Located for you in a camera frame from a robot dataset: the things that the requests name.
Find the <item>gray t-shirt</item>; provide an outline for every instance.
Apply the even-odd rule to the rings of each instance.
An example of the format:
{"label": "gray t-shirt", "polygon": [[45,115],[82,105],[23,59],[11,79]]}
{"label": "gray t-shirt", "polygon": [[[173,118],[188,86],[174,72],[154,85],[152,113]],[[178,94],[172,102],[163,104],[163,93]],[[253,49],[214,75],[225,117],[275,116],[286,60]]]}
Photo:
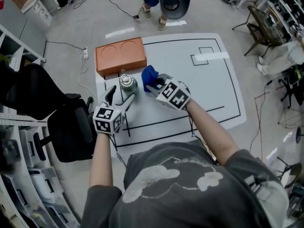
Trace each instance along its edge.
{"label": "gray t-shirt", "polygon": [[132,155],[117,187],[88,190],[82,228],[268,228],[267,217],[243,180],[277,177],[247,150],[217,165],[198,140],[171,142]]}

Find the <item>red sticker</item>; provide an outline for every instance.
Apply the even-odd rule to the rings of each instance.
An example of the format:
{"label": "red sticker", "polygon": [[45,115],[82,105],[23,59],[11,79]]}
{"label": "red sticker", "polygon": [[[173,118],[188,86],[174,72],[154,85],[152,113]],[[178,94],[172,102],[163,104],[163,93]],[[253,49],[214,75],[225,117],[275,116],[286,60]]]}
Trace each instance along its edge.
{"label": "red sticker", "polygon": [[4,8],[4,0],[0,1],[0,10],[2,10]]}

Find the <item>power outlet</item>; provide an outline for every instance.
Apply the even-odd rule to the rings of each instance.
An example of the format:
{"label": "power outlet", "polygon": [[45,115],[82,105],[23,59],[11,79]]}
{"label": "power outlet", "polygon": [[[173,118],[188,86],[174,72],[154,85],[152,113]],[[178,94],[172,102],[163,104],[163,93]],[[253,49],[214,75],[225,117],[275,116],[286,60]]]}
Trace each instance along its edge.
{"label": "power outlet", "polygon": [[87,47],[85,47],[85,49],[84,49],[84,59],[87,59],[88,56],[89,56],[89,55],[88,55],[88,53],[87,53]]}

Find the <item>person in blue shorts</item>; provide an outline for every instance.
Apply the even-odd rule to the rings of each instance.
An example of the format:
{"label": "person in blue shorts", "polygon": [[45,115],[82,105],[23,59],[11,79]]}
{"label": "person in blue shorts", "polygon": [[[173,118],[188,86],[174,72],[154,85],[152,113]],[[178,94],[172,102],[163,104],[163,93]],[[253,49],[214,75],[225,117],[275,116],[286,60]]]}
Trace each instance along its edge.
{"label": "person in blue shorts", "polygon": [[[159,3],[159,0],[144,0],[142,13],[146,18],[151,17],[151,7],[155,7]],[[158,22],[158,30],[166,29],[167,18],[161,14]]]}

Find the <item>white cloud print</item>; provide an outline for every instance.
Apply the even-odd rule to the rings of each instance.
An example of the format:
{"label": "white cloud print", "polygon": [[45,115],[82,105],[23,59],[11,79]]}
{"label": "white cloud print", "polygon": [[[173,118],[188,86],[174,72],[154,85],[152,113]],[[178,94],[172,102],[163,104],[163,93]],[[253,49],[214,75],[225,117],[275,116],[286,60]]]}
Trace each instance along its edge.
{"label": "white cloud print", "polygon": [[198,179],[197,185],[202,192],[207,188],[216,187],[219,185],[219,180],[223,178],[223,175],[219,172],[206,172],[205,175]]}
{"label": "white cloud print", "polygon": [[123,194],[123,202],[134,202],[141,196],[144,188],[147,188],[160,180],[176,178],[179,175],[179,170],[167,170],[162,165],[145,168],[141,170],[141,172],[138,174],[138,176],[134,179],[134,181],[130,184],[130,186]]}

